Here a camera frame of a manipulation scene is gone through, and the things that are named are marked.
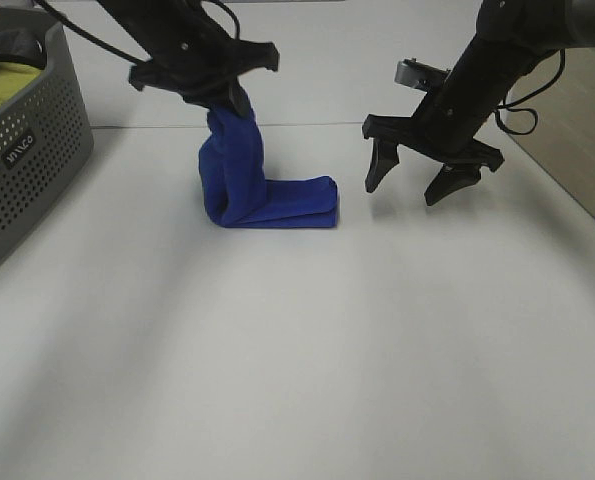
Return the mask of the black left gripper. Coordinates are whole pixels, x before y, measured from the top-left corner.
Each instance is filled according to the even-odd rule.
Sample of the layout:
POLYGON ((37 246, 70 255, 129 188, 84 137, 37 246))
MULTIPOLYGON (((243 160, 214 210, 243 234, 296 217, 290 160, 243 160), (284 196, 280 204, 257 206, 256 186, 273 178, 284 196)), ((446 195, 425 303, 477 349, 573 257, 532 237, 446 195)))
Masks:
POLYGON ((252 42, 216 35, 157 35, 148 44, 150 59, 131 67, 128 81, 180 95, 204 108, 231 108, 241 118, 251 112, 250 99, 239 77, 255 69, 276 72, 279 52, 272 42, 252 42))

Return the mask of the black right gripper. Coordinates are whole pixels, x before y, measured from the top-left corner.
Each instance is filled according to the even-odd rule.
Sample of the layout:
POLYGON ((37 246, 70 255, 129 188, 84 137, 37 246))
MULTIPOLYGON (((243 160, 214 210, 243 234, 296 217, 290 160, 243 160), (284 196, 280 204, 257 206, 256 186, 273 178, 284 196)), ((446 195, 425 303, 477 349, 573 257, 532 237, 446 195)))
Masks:
POLYGON ((475 136, 504 96, 503 77, 449 74, 441 87, 423 92, 410 117, 370 114, 364 121, 363 136, 373 141, 364 182, 367 193, 400 164, 398 146, 444 164, 424 193, 427 206, 476 185, 481 166, 496 171, 502 165, 501 152, 475 136))

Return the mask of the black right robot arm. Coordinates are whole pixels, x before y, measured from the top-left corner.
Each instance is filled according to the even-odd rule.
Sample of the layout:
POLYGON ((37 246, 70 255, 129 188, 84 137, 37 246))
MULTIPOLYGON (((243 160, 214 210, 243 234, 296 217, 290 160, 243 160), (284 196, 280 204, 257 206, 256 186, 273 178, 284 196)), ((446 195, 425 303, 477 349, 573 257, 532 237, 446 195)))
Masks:
POLYGON ((398 165, 401 146, 442 165, 424 193, 429 206, 476 185, 482 168, 497 171, 501 151, 476 133, 489 117, 515 110, 506 98, 521 77, 573 48, 595 48, 595 1, 482 2, 476 32, 452 69, 415 59, 398 63, 396 83, 425 95, 410 117, 367 116, 362 133, 373 150, 366 191, 374 192, 398 165))

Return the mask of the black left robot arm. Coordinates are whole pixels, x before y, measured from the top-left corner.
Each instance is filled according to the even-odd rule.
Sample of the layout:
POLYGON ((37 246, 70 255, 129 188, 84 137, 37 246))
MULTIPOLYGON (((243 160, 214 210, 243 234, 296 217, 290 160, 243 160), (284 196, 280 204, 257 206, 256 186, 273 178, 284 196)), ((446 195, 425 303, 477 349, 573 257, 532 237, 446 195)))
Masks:
POLYGON ((221 107, 240 117, 251 111, 239 77, 263 68, 276 72, 279 52, 272 42, 241 38, 235 13, 214 4, 233 21, 228 33, 206 12, 201 1, 101 1, 101 7, 135 40, 149 58, 140 60, 92 35, 47 1, 38 3, 53 18, 81 37, 131 63, 128 81, 173 92, 184 102, 207 109, 221 107))

